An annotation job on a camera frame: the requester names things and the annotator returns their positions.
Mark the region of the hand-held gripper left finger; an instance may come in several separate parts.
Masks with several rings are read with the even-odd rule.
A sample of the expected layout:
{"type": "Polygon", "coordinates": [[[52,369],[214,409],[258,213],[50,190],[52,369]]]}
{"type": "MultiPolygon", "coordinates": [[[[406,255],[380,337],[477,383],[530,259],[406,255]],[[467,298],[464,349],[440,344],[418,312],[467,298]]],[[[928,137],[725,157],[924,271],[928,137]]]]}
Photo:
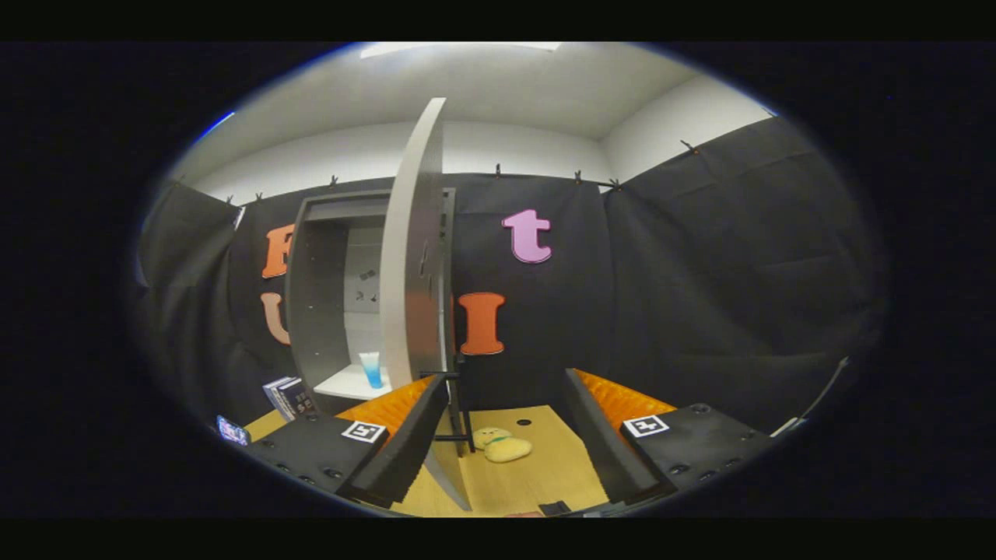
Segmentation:
{"type": "Polygon", "coordinates": [[[447,373],[368,401],[320,398],[287,419],[271,410],[246,425],[246,451],[277,474],[335,501],[388,509],[408,496],[449,405],[447,373]]]}

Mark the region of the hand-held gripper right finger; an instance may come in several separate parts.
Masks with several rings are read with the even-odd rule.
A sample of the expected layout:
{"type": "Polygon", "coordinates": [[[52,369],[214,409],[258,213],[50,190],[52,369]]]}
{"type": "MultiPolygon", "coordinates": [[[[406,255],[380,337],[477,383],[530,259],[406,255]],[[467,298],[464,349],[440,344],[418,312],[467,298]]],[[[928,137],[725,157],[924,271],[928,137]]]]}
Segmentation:
{"type": "Polygon", "coordinates": [[[776,442],[710,404],[677,408],[568,368],[563,410],[613,506],[649,506],[735,474],[776,442]]]}

